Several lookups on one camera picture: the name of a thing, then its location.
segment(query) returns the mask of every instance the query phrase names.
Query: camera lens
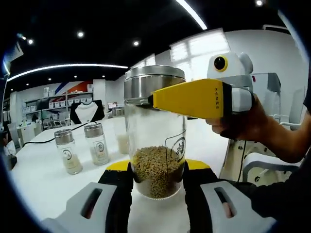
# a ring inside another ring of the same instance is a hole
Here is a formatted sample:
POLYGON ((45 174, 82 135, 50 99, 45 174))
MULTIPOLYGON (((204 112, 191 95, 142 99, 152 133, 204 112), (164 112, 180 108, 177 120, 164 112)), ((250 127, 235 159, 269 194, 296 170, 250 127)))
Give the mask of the camera lens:
POLYGON ((225 67, 225 59, 223 57, 217 57, 214 61, 214 66, 217 70, 222 70, 225 67))

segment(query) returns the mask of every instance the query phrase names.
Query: human hand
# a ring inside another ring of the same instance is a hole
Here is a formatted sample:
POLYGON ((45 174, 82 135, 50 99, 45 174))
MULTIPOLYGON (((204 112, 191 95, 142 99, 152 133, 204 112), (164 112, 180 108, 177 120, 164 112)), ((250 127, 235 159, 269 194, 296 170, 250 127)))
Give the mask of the human hand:
POLYGON ((206 119, 206 123, 212 125, 212 130, 220 136, 248 141, 259 141, 264 136, 269 122, 258 97, 255 104, 245 113, 233 114, 218 119, 206 119))

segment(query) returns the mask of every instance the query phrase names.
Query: black ceiling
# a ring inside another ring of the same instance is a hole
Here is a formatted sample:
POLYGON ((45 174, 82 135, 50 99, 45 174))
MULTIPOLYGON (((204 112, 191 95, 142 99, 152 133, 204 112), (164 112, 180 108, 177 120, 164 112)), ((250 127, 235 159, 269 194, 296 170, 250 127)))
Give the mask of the black ceiling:
MULTIPOLYGON (((208 30, 261 29, 263 24, 284 26, 275 10, 255 7, 253 0, 187 2, 208 30)), ((130 67, 152 53, 169 49, 176 41, 202 32, 175 0, 50 0, 36 5, 25 21, 20 33, 32 38, 34 44, 18 40, 24 55, 12 62, 11 76, 33 68, 69 63, 130 67), (79 30, 85 33, 83 38, 77 38, 79 30), (141 44, 134 47, 134 40, 141 44)), ((125 71, 103 67, 46 70, 12 80, 7 90, 100 79, 102 75, 115 80, 125 71)))

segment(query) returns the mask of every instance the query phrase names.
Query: black cable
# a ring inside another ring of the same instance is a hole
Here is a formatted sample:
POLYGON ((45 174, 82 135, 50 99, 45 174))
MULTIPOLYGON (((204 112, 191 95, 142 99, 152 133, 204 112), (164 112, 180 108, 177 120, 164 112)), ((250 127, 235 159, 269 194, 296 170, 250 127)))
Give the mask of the black cable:
MULTIPOLYGON (((74 130, 76 130, 76 129, 79 129, 80 127, 85 126, 85 125, 87 125, 88 123, 85 123, 85 124, 83 124, 83 125, 79 125, 78 127, 73 128, 71 131, 74 131, 74 130)), ((43 142, 26 142, 26 143, 23 145, 23 147, 24 147, 26 144, 43 144, 43 143, 52 142, 54 139, 55 139, 55 138, 52 138, 52 139, 50 139, 50 140, 43 141, 43 142)))
POLYGON ((238 182, 240 182, 240 177, 241 177, 241 173, 242 173, 242 167, 243 167, 243 160, 244 160, 245 147, 246 147, 246 141, 244 141, 244 148, 243 148, 243 153, 242 153, 242 159, 241 159, 241 166, 240 166, 240 172, 239 172, 238 182))

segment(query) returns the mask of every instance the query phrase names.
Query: grain sample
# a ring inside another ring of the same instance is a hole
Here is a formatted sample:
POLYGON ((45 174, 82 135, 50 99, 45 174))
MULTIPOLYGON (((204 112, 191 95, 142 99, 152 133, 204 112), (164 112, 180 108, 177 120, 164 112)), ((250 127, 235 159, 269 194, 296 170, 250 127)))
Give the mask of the grain sample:
POLYGON ((147 197, 167 198, 180 188, 183 160, 178 162, 176 152, 165 146, 137 150, 132 165, 137 189, 147 197))

